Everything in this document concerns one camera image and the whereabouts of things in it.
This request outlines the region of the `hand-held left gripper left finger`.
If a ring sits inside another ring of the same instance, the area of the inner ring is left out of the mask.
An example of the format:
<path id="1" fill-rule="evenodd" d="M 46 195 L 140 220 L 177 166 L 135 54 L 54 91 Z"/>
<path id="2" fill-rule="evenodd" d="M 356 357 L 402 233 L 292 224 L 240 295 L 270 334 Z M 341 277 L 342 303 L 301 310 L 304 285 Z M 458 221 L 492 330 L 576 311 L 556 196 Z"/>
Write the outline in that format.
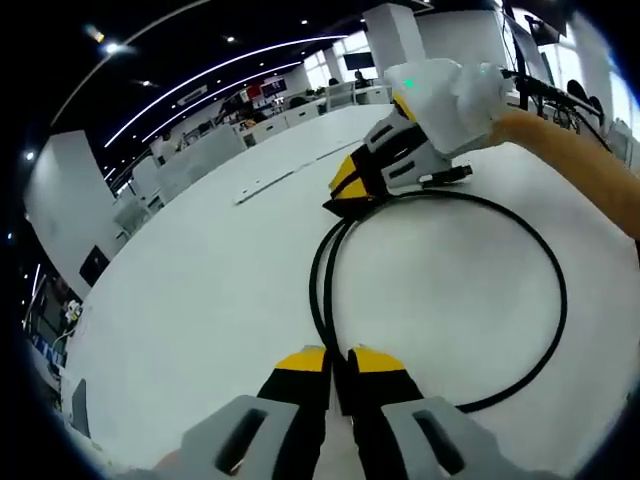
<path id="1" fill-rule="evenodd" d="M 330 355 L 306 347 L 182 437 L 153 468 L 161 479 L 311 479 L 325 440 Z"/>

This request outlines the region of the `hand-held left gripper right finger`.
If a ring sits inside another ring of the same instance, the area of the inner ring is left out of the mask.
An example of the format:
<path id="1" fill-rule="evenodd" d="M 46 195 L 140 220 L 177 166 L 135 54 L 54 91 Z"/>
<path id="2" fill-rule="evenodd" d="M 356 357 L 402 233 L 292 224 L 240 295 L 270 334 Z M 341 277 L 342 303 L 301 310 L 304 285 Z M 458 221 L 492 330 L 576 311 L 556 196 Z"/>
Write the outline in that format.
<path id="1" fill-rule="evenodd" d="M 426 398 L 401 361 L 363 346 L 350 349 L 334 373 L 367 479 L 545 477 L 506 459 L 491 432 L 469 417 L 511 396 L 511 388 L 460 406 Z"/>

